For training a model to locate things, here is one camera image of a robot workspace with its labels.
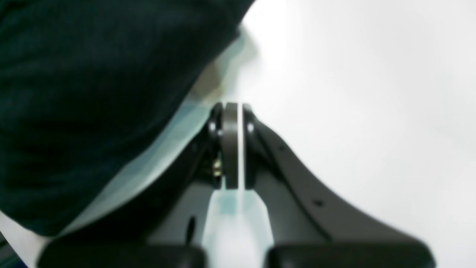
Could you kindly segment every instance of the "white surface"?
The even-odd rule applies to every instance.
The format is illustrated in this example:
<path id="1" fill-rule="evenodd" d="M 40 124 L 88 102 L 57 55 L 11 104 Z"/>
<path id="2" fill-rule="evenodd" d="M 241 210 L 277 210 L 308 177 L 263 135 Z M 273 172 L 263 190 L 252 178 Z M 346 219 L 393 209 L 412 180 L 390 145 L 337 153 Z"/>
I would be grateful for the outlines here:
<path id="1" fill-rule="evenodd" d="M 425 241 L 439 268 L 476 267 L 476 2 L 257 0 L 243 29 L 198 100 L 250 103 L 341 197 Z M 212 267 L 260 267 L 272 238 L 255 197 L 214 195 Z M 12 225 L 0 216 L 31 259 L 42 238 Z"/>

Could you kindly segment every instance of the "black plastic part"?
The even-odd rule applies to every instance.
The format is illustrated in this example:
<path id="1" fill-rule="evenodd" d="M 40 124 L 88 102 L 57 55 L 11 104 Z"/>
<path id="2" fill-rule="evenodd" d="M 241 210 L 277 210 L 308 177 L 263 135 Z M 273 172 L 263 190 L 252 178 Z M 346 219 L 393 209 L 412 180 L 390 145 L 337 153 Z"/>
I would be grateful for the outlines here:
<path id="1" fill-rule="evenodd" d="M 344 244 L 276 247 L 268 262 L 274 268 L 431 268 L 431 258 L 416 244 Z"/>
<path id="2" fill-rule="evenodd" d="M 205 263 L 205 253 L 199 248 L 115 243 L 74 245 L 47 251 L 39 267 L 204 268 Z"/>
<path id="3" fill-rule="evenodd" d="M 222 117 L 221 151 L 227 189 L 238 189 L 238 104 L 228 103 Z"/>
<path id="4" fill-rule="evenodd" d="M 243 106 L 243 128 L 245 185 L 255 189 L 266 204 L 276 244 L 268 255 L 269 267 L 405 268 L 396 263 L 407 261 L 415 263 L 415 268 L 435 266 L 423 243 L 367 216 L 323 185 L 247 104 Z M 416 248 L 418 254 L 408 253 Z M 379 250 L 391 258 L 377 258 Z M 339 256 L 365 258 L 361 264 L 372 263 L 374 258 L 379 266 L 335 260 Z M 422 259 L 421 266 L 412 262 L 415 256 Z"/>
<path id="5" fill-rule="evenodd" d="M 204 228 L 208 201 L 213 190 L 220 188 L 220 181 L 213 175 L 213 162 L 220 149 L 221 116 L 222 105 L 218 104 L 202 130 L 159 179 L 98 221 L 53 240 L 43 252 L 39 267 L 204 267 L 205 253 L 196 242 L 195 246 L 189 244 L 198 231 L 203 232 L 197 230 L 198 219 Z M 202 189 L 198 198 L 205 204 L 205 211 L 187 216 L 187 209 L 194 204 L 180 204 L 186 197 L 196 203 L 194 196 L 186 196 L 191 189 Z M 184 220 L 166 228 L 171 232 L 160 230 L 174 217 Z M 173 244 L 161 244 L 170 240 Z"/>

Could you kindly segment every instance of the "dark green fabric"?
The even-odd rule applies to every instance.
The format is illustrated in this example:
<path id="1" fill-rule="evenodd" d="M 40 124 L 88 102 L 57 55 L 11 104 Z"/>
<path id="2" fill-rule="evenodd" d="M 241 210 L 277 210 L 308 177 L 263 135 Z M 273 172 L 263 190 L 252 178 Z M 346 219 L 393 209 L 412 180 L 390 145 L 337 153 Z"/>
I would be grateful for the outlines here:
<path id="1" fill-rule="evenodd" d="M 253 0 L 0 0 L 0 209 L 59 233 L 176 111 Z"/>

